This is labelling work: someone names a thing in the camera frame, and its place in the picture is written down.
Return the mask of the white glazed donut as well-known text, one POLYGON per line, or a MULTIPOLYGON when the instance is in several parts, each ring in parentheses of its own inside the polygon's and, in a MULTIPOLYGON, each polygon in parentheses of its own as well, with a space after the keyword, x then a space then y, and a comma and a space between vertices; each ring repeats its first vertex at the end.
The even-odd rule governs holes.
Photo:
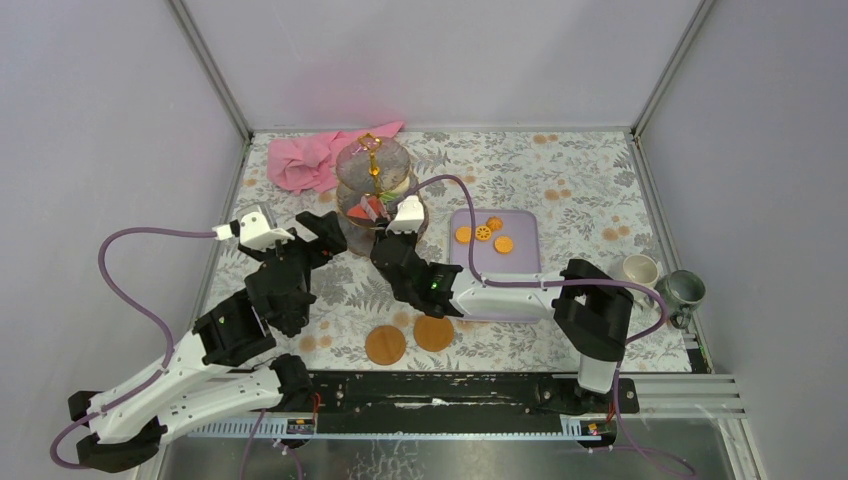
POLYGON ((408 184, 399 185, 398 187, 390 190, 389 193, 395 197, 401 196, 409 190, 408 184))

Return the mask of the pink cake slice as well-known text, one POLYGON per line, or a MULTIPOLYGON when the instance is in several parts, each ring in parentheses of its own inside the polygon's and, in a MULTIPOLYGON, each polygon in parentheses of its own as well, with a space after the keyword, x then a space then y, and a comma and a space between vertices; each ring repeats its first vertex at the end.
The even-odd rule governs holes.
POLYGON ((373 195, 363 195, 347 210, 346 214, 349 218, 371 222, 389 218, 385 204, 379 197, 373 195))

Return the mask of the pink handled tongs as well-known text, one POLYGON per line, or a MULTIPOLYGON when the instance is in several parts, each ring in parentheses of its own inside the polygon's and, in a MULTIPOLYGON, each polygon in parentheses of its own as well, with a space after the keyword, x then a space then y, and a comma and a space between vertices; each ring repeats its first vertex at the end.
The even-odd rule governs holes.
POLYGON ((386 223, 391 220, 390 214, 378 196, 366 194, 361 198, 360 207, 365 215, 375 224, 386 223))

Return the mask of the orange swirl cookie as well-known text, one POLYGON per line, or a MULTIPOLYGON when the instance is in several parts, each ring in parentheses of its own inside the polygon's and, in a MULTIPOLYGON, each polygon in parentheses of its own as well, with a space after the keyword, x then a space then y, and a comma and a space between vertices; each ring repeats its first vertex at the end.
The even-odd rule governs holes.
POLYGON ((504 228, 504 222, 500 217, 492 216, 486 221, 486 226, 492 231, 497 232, 504 228))

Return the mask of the three-tier glass cake stand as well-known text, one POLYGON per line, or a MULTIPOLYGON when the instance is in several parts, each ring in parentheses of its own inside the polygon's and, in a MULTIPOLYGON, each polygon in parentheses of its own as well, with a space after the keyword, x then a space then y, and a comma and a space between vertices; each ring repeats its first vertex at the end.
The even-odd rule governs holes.
POLYGON ((337 158, 336 207, 339 224, 347 240, 348 249, 362 257, 369 257, 378 231, 386 228, 397 212, 398 204, 410 195, 417 195, 425 208, 425 221, 418 231, 417 243, 426 232, 429 222, 428 207, 416 191, 418 178, 413 172, 412 156, 400 143, 390 137, 377 137, 371 133, 359 137, 345 147, 337 158), (386 205, 391 220, 375 224, 349 218, 347 210, 366 194, 380 196, 399 185, 408 184, 409 190, 386 205))

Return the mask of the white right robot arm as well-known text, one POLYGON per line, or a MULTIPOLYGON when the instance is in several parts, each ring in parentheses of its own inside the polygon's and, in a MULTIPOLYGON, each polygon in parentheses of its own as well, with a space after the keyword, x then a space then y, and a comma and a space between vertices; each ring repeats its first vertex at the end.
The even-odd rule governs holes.
POLYGON ((469 267, 424 260, 411 235, 392 232, 377 236, 370 260, 396 300, 428 316, 553 321, 580 354, 577 405, 597 412, 612 400, 634 297, 592 263, 572 259, 549 274, 474 274, 469 267))

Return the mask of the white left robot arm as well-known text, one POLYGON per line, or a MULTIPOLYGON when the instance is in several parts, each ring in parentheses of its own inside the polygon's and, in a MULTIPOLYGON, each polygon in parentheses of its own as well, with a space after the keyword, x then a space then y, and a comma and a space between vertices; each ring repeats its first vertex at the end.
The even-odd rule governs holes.
POLYGON ((335 212, 296 215, 279 227, 255 205, 205 237, 235 240, 257 269, 234 292, 198 317, 181 337, 165 336, 161 358, 110 389, 79 391, 68 400, 77 467, 106 473, 133 469, 179 437, 251 410, 313 408, 317 395, 304 361, 283 354, 268 365, 220 382, 219 376, 269 352, 276 335, 294 337, 307 325, 316 298, 311 274, 343 253, 347 242, 335 212))

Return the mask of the green striped cake piece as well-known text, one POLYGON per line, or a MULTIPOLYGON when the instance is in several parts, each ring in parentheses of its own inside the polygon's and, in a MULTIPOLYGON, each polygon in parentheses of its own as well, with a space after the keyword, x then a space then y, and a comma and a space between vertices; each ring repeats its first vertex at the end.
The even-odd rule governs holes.
POLYGON ((397 194, 394 194, 394 193, 391 193, 391 192, 384 192, 379 196, 379 199, 383 204, 388 205, 392 202, 395 202, 397 197, 398 197, 397 194))

